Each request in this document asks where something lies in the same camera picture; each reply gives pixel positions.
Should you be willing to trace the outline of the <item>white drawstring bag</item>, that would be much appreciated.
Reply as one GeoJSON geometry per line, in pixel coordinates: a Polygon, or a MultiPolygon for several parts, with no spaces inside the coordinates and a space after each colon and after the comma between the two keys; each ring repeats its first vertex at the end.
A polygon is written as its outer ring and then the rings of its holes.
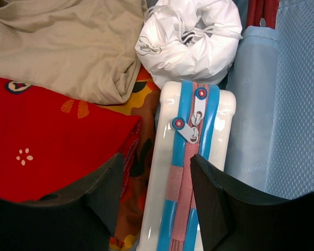
{"type": "Polygon", "coordinates": [[[218,85],[232,66],[241,31],[234,1],[157,1],[145,14],[135,50],[159,88],[183,80],[218,85]]]}

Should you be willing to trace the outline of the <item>orange camouflage garment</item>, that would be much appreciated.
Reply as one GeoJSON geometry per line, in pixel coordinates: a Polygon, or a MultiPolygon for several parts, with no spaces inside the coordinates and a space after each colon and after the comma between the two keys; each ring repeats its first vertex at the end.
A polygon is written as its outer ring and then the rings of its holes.
{"type": "Polygon", "coordinates": [[[124,153],[129,170],[125,172],[125,187],[120,199],[116,231],[110,239],[109,250],[135,250],[138,242],[152,163],[156,125],[154,119],[159,98],[160,89],[142,67],[128,101],[122,105],[106,106],[106,109],[141,118],[136,149],[124,153]]]}

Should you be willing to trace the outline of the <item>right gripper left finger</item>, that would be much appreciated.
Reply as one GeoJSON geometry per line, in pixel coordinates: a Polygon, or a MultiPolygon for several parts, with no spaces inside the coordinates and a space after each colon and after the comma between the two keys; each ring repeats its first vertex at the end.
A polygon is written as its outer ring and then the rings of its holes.
{"type": "Polygon", "coordinates": [[[0,199],[0,250],[108,250],[115,234],[124,156],[34,201],[0,199]]]}

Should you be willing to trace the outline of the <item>beige shirt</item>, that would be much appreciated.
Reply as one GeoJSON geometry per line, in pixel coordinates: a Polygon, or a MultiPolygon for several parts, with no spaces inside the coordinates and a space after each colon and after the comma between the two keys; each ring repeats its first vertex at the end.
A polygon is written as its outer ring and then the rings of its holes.
{"type": "Polygon", "coordinates": [[[0,1],[0,77],[100,105],[125,103],[146,1],[0,1]]]}

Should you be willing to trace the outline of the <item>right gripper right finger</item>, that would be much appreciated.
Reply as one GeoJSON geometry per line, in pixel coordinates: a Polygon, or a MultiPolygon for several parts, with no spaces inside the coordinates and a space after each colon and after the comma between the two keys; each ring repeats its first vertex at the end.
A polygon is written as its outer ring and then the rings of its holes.
{"type": "Polygon", "coordinates": [[[314,250],[314,192],[288,200],[190,160],[204,250],[314,250]]]}

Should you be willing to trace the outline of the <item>white blue toiletry case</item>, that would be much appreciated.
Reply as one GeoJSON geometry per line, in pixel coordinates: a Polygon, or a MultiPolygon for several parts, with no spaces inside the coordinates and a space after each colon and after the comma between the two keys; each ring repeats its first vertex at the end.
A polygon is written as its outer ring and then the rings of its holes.
{"type": "Polygon", "coordinates": [[[190,160],[224,169],[235,111],[234,94],[216,85],[164,84],[137,250],[203,249],[190,160]]]}

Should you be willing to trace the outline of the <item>red patterned towel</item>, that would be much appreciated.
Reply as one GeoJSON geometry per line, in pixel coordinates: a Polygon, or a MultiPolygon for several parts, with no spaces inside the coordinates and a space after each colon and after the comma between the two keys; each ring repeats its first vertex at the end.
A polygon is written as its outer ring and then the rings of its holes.
{"type": "Polygon", "coordinates": [[[125,158],[127,187],[141,119],[0,78],[0,198],[37,200],[125,158]]]}

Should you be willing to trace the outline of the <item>red suitcase blue lining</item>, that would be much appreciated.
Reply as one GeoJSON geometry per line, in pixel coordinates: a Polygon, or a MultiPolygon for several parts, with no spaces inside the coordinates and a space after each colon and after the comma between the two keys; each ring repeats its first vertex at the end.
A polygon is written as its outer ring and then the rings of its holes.
{"type": "Polygon", "coordinates": [[[238,1],[246,26],[225,171],[285,199],[314,191],[314,1],[238,1]]]}

